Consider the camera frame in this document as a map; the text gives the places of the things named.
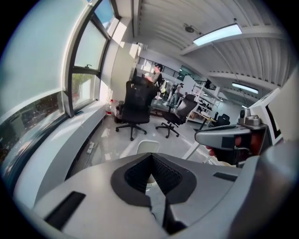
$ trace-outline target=floor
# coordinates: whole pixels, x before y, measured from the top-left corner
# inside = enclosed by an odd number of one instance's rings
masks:
[[[160,128],[156,130],[155,128],[161,125],[162,122],[166,122],[164,118],[151,116],[148,124],[139,125],[148,133],[145,135],[142,131],[134,129],[134,140],[130,141],[130,128],[120,129],[119,132],[116,132],[115,127],[121,124],[116,124],[112,116],[106,117],[90,139],[90,141],[95,143],[92,153],[90,155],[87,153],[89,147],[89,144],[87,144],[71,175],[93,165],[134,155],[139,142],[142,140],[158,141],[160,143],[159,153],[182,157],[194,143],[194,128],[199,129],[201,124],[188,121],[176,128],[176,131],[180,134],[179,137],[176,137],[176,134],[171,132],[167,139],[165,138],[167,129]],[[207,157],[207,149],[204,146],[200,146],[189,160],[203,162]]]

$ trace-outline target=chair base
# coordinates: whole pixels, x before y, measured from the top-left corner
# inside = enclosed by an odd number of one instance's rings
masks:
[[[162,123],[161,125],[164,125],[164,126],[157,126],[156,129],[158,128],[165,128],[165,129],[168,129],[168,135],[166,135],[166,138],[168,139],[169,135],[170,135],[170,131],[173,131],[175,132],[177,135],[177,137],[179,137],[179,133],[177,131],[174,130],[174,126],[171,126],[171,123],[169,125],[165,124],[165,123]]]
[[[144,134],[148,133],[144,129],[142,129],[139,126],[137,126],[136,124],[126,124],[126,125],[118,126],[118,127],[115,128],[115,131],[118,132],[119,129],[121,129],[121,128],[129,128],[129,127],[131,128],[131,138],[130,138],[131,141],[134,140],[134,138],[133,138],[133,128],[139,129],[139,130],[143,131]]]

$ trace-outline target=white ceiling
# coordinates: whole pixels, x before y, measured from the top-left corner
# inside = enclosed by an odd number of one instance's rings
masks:
[[[298,61],[280,22],[261,0],[135,0],[135,9],[137,4],[135,38],[222,86],[230,98],[258,100],[283,86]],[[184,27],[206,34],[234,18],[244,34],[201,48],[193,44],[199,35]],[[242,97],[232,82],[260,93]]]

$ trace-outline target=ceiling light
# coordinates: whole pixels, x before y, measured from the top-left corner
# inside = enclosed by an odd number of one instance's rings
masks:
[[[232,83],[232,85],[234,87],[237,87],[237,88],[240,88],[240,89],[243,89],[243,90],[250,91],[252,93],[258,94],[258,90],[257,89],[254,89],[254,88],[242,85],[242,84],[236,84],[236,83]]]
[[[207,44],[209,42],[214,42],[221,38],[225,38],[225,37],[232,36],[232,35],[239,35],[239,34],[242,34],[242,31],[239,28],[238,24],[235,23],[233,25],[229,25],[229,26],[220,28],[218,30],[215,30],[213,32],[207,33],[203,36],[200,36],[199,38],[195,39],[193,41],[193,43],[196,44],[197,46],[201,46],[201,45]]]

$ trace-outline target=glass window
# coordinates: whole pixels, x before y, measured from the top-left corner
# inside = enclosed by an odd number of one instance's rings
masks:
[[[8,153],[14,159],[32,137],[63,115],[61,92],[39,99],[10,116],[0,125],[0,164]]]
[[[71,92],[73,108],[78,108],[94,99],[95,77],[95,75],[90,74],[72,74]]]
[[[97,15],[105,29],[108,29],[114,19],[113,9],[109,0],[103,0],[94,13]]]
[[[98,70],[107,39],[90,21],[79,43],[75,66]]]

